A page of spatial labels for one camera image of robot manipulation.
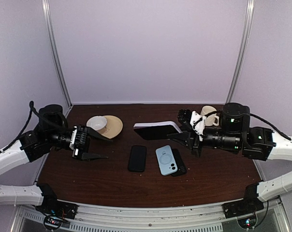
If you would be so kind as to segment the black cased phone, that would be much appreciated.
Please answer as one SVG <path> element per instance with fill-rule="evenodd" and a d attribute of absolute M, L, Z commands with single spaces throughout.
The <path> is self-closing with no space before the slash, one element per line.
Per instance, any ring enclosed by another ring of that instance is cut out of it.
<path fill-rule="evenodd" d="M 146 168 L 147 149 L 142 145 L 133 145 L 131 147 L 128 170 L 130 172 L 144 172 Z"/>

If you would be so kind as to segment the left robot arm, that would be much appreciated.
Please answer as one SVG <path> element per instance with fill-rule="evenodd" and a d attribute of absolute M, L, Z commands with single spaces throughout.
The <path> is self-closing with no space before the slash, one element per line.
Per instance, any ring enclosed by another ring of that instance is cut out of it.
<path fill-rule="evenodd" d="M 69 128 L 62 106 L 50 104 L 36 110 L 31 101 L 29 108 L 28 117 L 36 115 L 39 122 L 34 130 L 26 131 L 22 128 L 12 142 L 0 149 L 0 175 L 38 160 L 52 148 L 72 151 L 73 158 L 77 160 L 104 159 L 103 155 L 89 153 L 89 143 L 91 139 L 109 141 L 109 138 L 84 125 Z M 51 215 L 61 210 L 60 202 L 48 184 L 0 185 L 0 205 L 33 205 Z"/>

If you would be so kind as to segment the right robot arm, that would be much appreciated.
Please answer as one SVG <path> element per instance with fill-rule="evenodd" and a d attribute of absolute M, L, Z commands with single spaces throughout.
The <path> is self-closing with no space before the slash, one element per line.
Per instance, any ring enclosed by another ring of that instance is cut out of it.
<path fill-rule="evenodd" d="M 183 131 L 167 138 L 200 155 L 203 147 L 242 153 L 252 160 L 292 161 L 292 136 L 287 136 L 267 120 L 252 114 L 248 106 L 231 102 L 205 116 L 180 110 Z"/>

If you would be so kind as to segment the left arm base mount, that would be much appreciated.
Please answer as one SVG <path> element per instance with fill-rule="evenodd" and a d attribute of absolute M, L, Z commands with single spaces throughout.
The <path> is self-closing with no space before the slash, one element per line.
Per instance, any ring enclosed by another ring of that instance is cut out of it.
<path fill-rule="evenodd" d="M 48 184 L 36 185 L 43 197 L 41 205 L 35 209 L 44 215 L 43 225 L 49 231 L 59 229 L 62 224 L 69 223 L 68 219 L 75 219 L 78 205 L 60 201 Z"/>

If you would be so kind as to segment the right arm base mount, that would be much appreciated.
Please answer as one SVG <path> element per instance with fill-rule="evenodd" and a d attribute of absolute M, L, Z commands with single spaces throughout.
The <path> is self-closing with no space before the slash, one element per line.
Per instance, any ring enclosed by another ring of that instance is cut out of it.
<path fill-rule="evenodd" d="M 222 205 L 225 218 L 237 217 L 238 225 L 246 231 L 254 230 L 260 226 L 269 210 L 269 201 L 266 201 L 265 214 L 258 221 L 257 212 L 264 209 L 264 202 L 258 199 L 258 185 L 259 183 L 255 183 L 247 186 L 243 199 Z"/>

